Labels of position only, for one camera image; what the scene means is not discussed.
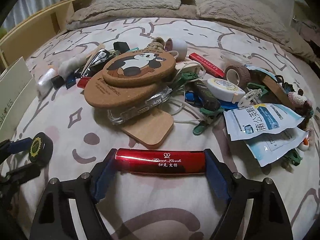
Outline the black round tape roll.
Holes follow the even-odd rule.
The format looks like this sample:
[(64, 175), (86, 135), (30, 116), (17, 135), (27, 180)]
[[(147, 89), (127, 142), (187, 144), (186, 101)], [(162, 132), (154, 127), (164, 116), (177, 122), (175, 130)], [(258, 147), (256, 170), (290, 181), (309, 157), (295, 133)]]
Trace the black round tape roll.
[(53, 142), (43, 132), (37, 133), (29, 148), (29, 160), (39, 167), (46, 167), (53, 154)]

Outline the plain cork coaster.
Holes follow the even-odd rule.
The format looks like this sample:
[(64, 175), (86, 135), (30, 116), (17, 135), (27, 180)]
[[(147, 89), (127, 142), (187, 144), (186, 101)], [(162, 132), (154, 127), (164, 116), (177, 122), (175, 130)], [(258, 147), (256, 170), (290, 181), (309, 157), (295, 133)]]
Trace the plain cork coaster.
[(139, 103), (157, 92), (159, 85), (115, 87), (106, 83), (101, 72), (95, 74), (84, 89), (84, 97), (95, 108), (113, 109)]

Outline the red lighter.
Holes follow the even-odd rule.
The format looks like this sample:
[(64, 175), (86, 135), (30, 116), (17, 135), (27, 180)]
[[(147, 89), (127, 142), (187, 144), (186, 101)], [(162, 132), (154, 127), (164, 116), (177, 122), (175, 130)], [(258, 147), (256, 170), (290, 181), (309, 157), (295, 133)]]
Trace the red lighter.
[(158, 151), (121, 148), (115, 156), (119, 170), (152, 175), (204, 174), (203, 151)]

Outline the panda cork coaster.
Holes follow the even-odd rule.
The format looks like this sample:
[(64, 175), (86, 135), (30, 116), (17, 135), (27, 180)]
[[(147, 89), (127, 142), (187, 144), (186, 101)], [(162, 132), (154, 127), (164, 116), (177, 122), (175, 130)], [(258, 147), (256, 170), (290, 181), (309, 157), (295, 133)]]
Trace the panda cork coaster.
[(139, 87), (162, 81), (171, 75), (176, 59), (156, 50), (128, 51), (110, 60), (101, 71), (106, 83), (116, 87)]

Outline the white shoe box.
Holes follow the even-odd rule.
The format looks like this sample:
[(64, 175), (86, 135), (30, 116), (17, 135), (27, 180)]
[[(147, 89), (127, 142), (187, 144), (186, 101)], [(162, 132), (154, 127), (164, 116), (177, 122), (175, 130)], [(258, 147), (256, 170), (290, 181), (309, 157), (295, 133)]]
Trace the white shoe box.
[(37, 97), (36, 81), (23, 57), (1, 74), (1, 141), (11, 139), (25, 111)]

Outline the white plastic wrapped roll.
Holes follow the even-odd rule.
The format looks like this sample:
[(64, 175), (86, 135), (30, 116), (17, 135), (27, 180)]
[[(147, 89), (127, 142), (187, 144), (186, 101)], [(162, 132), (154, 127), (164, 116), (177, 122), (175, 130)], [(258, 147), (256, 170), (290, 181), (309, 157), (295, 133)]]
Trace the white plastic wrapped roll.
[(36, 89), (39, 99), (44, 99), (53, 87), (52, 78), (57, 76), (54, 68), (49, 68), (38, 80)]

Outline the blue white medicine packet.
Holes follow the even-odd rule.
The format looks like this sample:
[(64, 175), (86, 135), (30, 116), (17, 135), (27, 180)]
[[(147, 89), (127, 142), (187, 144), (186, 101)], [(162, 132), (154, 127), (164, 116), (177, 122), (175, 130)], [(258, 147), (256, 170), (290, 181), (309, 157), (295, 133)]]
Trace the blue white medicine packet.
[(261, 134), (279, 134), (297, 127), (304, 117), (280, 104), (261, 103), (223, 113), (232, 141), (248, 140)]

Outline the green clothes peg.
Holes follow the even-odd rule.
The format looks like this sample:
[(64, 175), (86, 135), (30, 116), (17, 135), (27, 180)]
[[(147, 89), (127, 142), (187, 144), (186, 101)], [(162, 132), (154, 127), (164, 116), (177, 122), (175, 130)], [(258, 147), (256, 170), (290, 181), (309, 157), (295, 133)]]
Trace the green clothes peg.
[(193, 128), (193, 135), (201, 135), (211, 124), (218, 120), (223, 112), (224, 109), (222, 107), (216, 111), (201, 107), (200, 113), (203, 115), (203, 119)]

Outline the clear plastic phone case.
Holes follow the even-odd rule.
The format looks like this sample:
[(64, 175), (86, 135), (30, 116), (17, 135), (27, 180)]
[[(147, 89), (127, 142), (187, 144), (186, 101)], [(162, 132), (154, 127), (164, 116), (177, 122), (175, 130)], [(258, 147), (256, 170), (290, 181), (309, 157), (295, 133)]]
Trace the clear plastic phone case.
[(151, 97), (140, 102), (136, 102), (132, 106), (108, 109), (107, 117), (114, 125), (123, 124), (130, 119), (144, 114), (149, 110), (161, 105), (162, 103), (165, 103), (170, 98), (171, 93), (172, 89), (163, 85)]

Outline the white round dispenser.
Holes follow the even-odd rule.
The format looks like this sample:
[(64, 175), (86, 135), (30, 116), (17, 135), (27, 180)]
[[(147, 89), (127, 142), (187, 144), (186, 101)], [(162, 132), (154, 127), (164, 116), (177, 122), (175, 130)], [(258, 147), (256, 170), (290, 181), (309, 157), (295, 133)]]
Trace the white round dispenser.
[(239, 102), (246, 94), (246, 92), (237, 85), (215, 77), (207, 80), (207, 87), (213, 96), (226, 102)]

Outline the wooden shelf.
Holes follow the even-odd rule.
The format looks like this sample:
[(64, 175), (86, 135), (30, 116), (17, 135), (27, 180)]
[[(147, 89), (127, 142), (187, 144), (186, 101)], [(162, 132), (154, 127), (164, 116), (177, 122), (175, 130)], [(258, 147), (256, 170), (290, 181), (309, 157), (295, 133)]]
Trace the wooden shelf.
[(29, 16), (1, 39), (1, 70), (27, 59), (44, 43), (66, 31), (67, 18), (93, 0), (64, 0)]

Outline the light wooden block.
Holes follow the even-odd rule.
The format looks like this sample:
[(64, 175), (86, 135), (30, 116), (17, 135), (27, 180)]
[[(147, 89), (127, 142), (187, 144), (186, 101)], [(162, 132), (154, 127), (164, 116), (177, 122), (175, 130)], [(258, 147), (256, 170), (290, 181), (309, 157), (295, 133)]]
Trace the light wooden block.
[(158, 108), (141, 114), (121, 125), (121, 130), (148, 149), (163, 144), (174, 126), (173, 117)]

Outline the brown bandage roll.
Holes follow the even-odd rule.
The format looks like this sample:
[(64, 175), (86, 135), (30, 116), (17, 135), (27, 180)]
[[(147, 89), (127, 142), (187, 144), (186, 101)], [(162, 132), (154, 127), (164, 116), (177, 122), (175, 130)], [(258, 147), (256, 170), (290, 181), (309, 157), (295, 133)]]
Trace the brown bandage roll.
[(245, 89), (251, 81), (251, 75), (245, 66), (228, 66), (225, 70), (225, 79), (241, 89)]

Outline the red flat stick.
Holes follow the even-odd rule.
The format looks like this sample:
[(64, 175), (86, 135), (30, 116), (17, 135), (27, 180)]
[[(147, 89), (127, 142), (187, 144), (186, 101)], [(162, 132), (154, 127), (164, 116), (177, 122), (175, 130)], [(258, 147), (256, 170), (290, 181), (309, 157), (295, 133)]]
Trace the red flat stick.
[(217, 78), (224, 78), (225, 77), (225, 72), (223, 70), (218, 68), (213, 63), (209, 62), (204, 57), (201, 57), (199, 54), (191, 53), (188, 57), (189, 57), (189, 59), (200, 63), (204, 67), (204, 69), (206, 70), (206, 72), (208, 74), (210, 74), (214, 77), (217, 77)]

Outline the beige folded blanket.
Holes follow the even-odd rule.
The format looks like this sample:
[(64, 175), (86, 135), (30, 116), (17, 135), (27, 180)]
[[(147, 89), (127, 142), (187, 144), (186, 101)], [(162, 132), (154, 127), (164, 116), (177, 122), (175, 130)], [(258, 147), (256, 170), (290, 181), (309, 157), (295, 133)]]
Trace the beige folded blanket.
[(185, 18), (196, 20), (194, 5), (181, 0), (99, 0), (67, 17), (66, 29), (75, 30), (124, 18)]

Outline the white tape roll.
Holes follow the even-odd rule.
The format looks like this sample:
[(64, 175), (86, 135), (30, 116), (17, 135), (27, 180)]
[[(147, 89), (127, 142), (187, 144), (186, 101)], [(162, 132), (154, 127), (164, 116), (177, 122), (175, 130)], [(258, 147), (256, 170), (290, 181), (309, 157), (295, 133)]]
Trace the white tape roll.
[(184, 61), (187, 55), (187, 43), (177, 38), (169, 38), (164, 45), (167, 52), (173, 51), (176, 61)]

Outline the large beige pillow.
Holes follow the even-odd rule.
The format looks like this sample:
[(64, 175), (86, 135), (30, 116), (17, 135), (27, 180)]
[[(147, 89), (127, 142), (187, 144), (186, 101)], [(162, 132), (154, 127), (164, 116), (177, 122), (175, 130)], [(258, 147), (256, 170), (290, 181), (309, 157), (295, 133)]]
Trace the large beige pillow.
[(267, 5), (256, 0), (195, 0), (197, 14), (260, 32), (281, 44), (290, 35), (281, 18)]

